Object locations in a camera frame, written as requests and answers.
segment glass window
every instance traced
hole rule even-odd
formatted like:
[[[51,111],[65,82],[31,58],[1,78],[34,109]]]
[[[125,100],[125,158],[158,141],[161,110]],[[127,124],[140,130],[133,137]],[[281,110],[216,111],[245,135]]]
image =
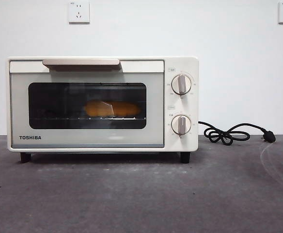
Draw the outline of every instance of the glass window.
[[[142,129],[146,86],[142,83],[31,83],[33,129]]]

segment black power cord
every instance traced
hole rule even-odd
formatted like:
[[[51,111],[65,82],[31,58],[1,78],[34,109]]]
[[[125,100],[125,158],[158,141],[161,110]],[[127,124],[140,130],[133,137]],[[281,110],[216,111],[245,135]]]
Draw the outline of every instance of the black power cord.
[[[221,142],[223,144],[225,144],[226,146],[229,146],[233,143],[233,141],[247,141],[250,138],[249,133],[245,132],[245,131],[233,131],[234,129],[240,127],[240,126],[251,126],[257,129],[260,129],[264,134],[263,134],[263,138],[265,141],[267,142],[275,142],[276,138],[275,135],[272,131],[267,131],[266,129],[257,126],[257,125],[253,125],[253,124],[249,124],[249,123],[241,123],[238,125],[233,126],[232,128],[230,128],[228,131],[222,131],[220,129],[217,129],[215,126],[208,124],[206,122],[202,122],[199,121],[199,124],[203,124],[208,126],[209,128],[207,128],[206,130],[204,130],[204,136],[207,137],[209,139],[209,141],[215,143],[218,142],[219,140],[221,140]],[[233,134],[242,134],[245,135],[246,137],[234,137],[232,136]]]

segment baked bread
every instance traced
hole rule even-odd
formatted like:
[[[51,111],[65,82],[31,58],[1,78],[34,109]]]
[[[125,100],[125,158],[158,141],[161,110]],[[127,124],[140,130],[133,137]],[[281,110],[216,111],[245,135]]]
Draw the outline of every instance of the baked bread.
[[[134,116],[141,112],[139,106],[125,101],[90,100],[84,106],[90,117],[126,117]]]

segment control knob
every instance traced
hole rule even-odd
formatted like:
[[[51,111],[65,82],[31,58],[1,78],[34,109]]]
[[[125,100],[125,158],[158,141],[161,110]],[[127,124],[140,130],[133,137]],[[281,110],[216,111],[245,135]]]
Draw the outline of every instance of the control knob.
[[[175,116],[172,120],[172,129],[176,134],[184,135],[191,129],[191,121],[184,115]]]
[[[187,75],[179,74],[172,80],[172,89],[179,95],[188,93],[191,89],[191,80]]]

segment black foot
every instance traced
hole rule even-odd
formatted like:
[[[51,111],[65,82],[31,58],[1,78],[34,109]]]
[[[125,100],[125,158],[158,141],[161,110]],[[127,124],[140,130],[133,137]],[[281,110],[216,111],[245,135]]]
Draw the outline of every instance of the black foot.
[[[31,154],[30,153],[21,152],[20,157],[21,157],[21,163],[22,164],[27,163],[31,160]]]
[[[183,164],[188,164],[190,162],[190,152],[180,152],[180,161]]]

